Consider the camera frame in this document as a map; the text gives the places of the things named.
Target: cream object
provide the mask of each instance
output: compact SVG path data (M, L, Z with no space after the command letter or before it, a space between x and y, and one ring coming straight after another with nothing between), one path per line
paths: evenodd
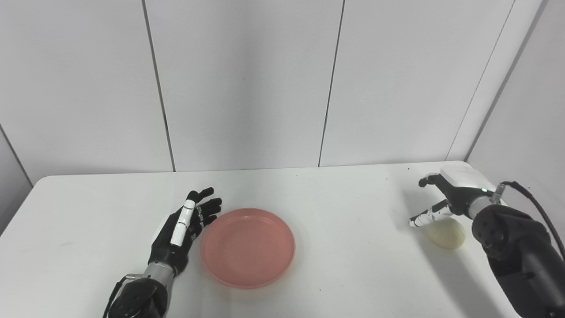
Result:
M425 227L429 239L437 246L454 250L465 242L465 230L453 218L434 222Z

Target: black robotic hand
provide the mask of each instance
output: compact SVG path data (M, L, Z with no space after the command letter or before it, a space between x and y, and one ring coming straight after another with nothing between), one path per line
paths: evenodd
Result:
M186 197L187 200L193 200L195 203L200 203L204 198L214 194L214 188L206 188L200 193L191 191ZM182 246L171 244L171 237L175 230L175 225L179 220L179 215L182 207L175 213L171 214L161 232L151 245L151 255L149 256L148 263L155 261L166 263L173 267L175 276L182 273L188 263L188 251L192 247L192 242L200 235L204 227L217 219L217 213L221 211L221 199L211 199L205 203L197 205L194 208L190 224L186 230L186 235L182 242Z
M104 310L104 318L161 318L164 316L168 306L168 288L173 278L186 268L192 242L200 235L204 227L217 219L216 214L221 210L220 198L197 205L213 193L213 188L204 189L200 193L191 191L186 197L185 205L169 215L151 245L147 269L143 274L128 274L116 284ZM192 211L190 219L187 214L188 210ZM182 230L184 237L179 236L178 240L172 241L176 227ZM126 280L129 282L122 289L122 284Z

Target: panel seam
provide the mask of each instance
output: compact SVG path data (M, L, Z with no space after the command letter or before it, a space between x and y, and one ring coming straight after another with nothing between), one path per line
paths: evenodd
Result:
M335 51L334 56L333 56L332 77L329 80L328 103L326 104L326 107L325 107L324 129L321 133L320 156L318 157L318 167L320 166L320 163L321 163L321 152L322 152L322 149L324 148L325 128L327 127L327 124L328 124L329 101L332 97L333 75L336 72L337 49L340 46L341 24L344 20L344 9L345 9L345 0L343 1L343 4L341 5L340 26L337 30L336 51Z
M479 137L481 136L481 134L482 134L482 132L483 132L485 126L486 126L486 123L488 122L490 115L492 114L492 112L494 110L494 107L498 103L498 100L500 99L500 96L502 95L502 91L504 91L504 88L506 87L506 84L508 83L508 80L510 79L510 75L512 74L512 72L514 72L514 69L516 68L516 64L518 64L518 60L520 59L526 44L528 43L530 37L532 36L533 30L536 28L536 25L537 25L538 21L540 20L541 14L543 13L545 6L547 5L547 2L548 2L548 0L542 0L542 2L540 3L540 6L536 11L536 15L533 18L532 24L529 26L528 32L526 33L524 40L522 41L520 48L518 49L518 52L516 53L516 56L514 57L514 60L512 61L512 65L510 65L510 68L509 68L508 72L506 73L504 80L502 80L502 84L498 88L498 91L497 91L496 95L494 96L493 102L490 104L490 108L489 108L488 112L486 113L485 118L483 119L481 127L479 128L479 131L477 132L477 135L475 136L475 139L473 140L473 143L471 144L471 147L469 148L467 155L465 156L465 159L463 159L465 162L469 161L469 157L471 156L471 152L475 148L475 145L477 144L477 141L479 140Z
M516 3L516 0L512 1L512 5L510 6L510 9L508 10L508 14L506 14L506 18L504 19L504 23L502 24L502 28L500 29L500 32L498 32L498 36L496 38L496 41L494 42L494 46L493 46L492 50L490 51L489 58L486 60L486 64L485 64L485 67L483 69L483 72L481 73L481 77L479 78L479 82L477 83L477 86L475 86L475 90L473 91L473 95L471 95L471 100L469 100L469 104L467 105L465 113L463 114L463 118L461 119L459 127L457 128L457 132L455 133L455 136L453 137L453 140L451 141L451 145L449 145L449 150L447 150L447 154L445 155L444 160L447 160L447 158L449 157L449 153L451 153L451 149L453 148L453 145L455 144L455 140L457 139L457 135L459 135L459 131L461 130L461 127L463 126L463 122L465 121L465 117L467 116L467 113L469 112L469 108L471 108L471 104L473 103L473 99L475 98L475 94L477 93L477 90L479 89L479 86L481 85L481 81L483 80L483 76L485 75L486 69L489 67L490 59L492 58L493 53L496 50L496 47L498 45L498 40L500 40L500 36L501 36L502 32L504 31L504 27L506 26L506 22L508 21L508 18L510 17L510 14L512 13L512 9L514 8L515 3Z
M153 47L153 37L151 36L151 27L149 26L149 16L147 15L147 6L145 0L141 0L143 6L143 14L145 18L145 26L147 27L147 36L149 38L149 47L151 49L151 59L153 60L153 70L155 71L155 80L157 81L157 92L159 93L159 102L161 104L161 113L163 114L163 123L165 125L165 134L167 135L167 145L169 147L169 156L171 157L171 166L173 172L176 172L175 158L173 156L173 149L171 146L171 136L169 134L169 125L167 123L167 112L165 111L165 104L163 102L163 92L161 90L161 82L159 80L159 70L157 69L157 59L155 58L155 49Z
M6 132L4 131L4 128L2 127L1 123L0 123L0 132L2 133L2 136L4 136L4 139L6 140L8 147L10 147L10 150L12 151L14 158L16 158L16 162L20 166L21 171L24 173L26 180L29 182L29 185L33 188L33 183L31 181L31 179L29 178L27 171L25 171L24 165L21 163L20 157L18 157L18 154L16 153L16 150L12 146L12 143L10 142L10 140L8 139L8 136L6 135Z

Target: white finger segment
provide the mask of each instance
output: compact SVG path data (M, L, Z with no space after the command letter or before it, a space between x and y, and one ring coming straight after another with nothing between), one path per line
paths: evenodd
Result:
M182 242L184 241L184 235L186 234L186 230L190 225L190 218L192 217L192 213L194 211L195 206L196 203L193 200L187 200L184 202L184 205L182 206L182 210L179 215L179 220L175 225L175 229L171 237L172 245L182 246Z

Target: silver connector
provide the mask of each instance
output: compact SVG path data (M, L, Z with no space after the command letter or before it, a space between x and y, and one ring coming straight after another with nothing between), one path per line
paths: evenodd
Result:
M490 198L486 195L480 196L477 199L473 200L469 205L469 218L472 220L475 219L477 214L481 212L484 208L488 207L489 205L493 205L494 203L490 201Z
M168 287L173 278L175 277L175 272L172 267L165 263L153 262L147 265L143 277L151 278L160 282L163 286Z
M499 184L496 187L496 190L494 191L493 196L490 198L490 201L493 204L500 204L501 203L501 198L502 198L502 194L504 193L504 190L506 189L506 185L505 184Z

